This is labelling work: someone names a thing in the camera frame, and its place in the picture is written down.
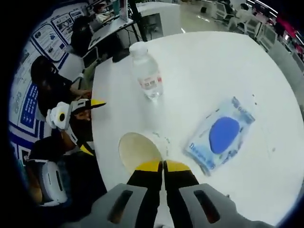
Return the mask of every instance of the wet wipes package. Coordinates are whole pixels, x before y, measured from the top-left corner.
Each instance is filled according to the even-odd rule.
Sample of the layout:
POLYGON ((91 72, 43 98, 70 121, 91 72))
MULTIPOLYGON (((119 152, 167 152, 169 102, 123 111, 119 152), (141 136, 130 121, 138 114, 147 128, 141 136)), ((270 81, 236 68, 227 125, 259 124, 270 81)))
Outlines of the wet wipes package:
POLYGON ((206 117, 185 147, 206 175, 240 150, 254 117, 233 97, 206 117))

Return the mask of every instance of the cap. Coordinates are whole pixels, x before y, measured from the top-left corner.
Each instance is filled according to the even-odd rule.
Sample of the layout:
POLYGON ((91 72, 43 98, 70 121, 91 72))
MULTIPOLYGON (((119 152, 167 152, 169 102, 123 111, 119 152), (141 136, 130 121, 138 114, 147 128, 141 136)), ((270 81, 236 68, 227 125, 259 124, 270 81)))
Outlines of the cap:
POLYGON ((136 43, 132 44, 129 47, 129 51, 131 53, 131 56, 138 57, 138 56, 147 54, 148 48, 144 42, 140 41, 140 42, 136 42, 136 43))

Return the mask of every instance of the plastic water bottle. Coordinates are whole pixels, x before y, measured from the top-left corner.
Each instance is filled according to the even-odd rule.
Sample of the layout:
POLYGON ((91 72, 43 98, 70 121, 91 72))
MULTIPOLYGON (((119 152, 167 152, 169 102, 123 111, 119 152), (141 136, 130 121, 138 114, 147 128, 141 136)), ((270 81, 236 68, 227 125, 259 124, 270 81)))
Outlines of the plastic water bottle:
POLYGON ((137 78, 143 92, 150 99, 163 93, 162 77, 155 59, 149 55, 146 43, 137 42, 130 46, 133 58, 133 75, 137 78))

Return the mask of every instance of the paper cup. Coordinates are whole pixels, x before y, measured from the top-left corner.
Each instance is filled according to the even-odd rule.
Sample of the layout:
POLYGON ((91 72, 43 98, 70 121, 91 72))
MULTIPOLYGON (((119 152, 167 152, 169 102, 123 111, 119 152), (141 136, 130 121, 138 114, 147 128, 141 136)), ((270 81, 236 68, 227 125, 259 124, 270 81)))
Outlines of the paper cup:
POLYGON ((119 141, 119 156, 130 174, 141 164, 152 160, 165 160, 170 141, 156 132, 129 132, 119 141))

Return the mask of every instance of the round table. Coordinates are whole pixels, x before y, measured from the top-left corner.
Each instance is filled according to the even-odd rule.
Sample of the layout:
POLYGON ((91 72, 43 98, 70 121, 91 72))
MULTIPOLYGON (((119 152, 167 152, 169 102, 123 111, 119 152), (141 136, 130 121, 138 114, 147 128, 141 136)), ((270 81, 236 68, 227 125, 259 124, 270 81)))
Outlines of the round table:
POLYGON ((185 33, 147 43, 164 94, 153 102, 132 77, 132 59, 109 59, 95 70, 92 110, 96 157, 108 190, 130 177, 118 143, 128 132, 159 132, 169 158, 188 165, 199 183, 229 194, 250 220, 276 225, 292 208, 304 177, 304 124, 295 95, 269 55, 250 37, 228 32, 185 33), (255 117, 238 155, 206 177, 182 150, 198 124, 236 97, 255 117))

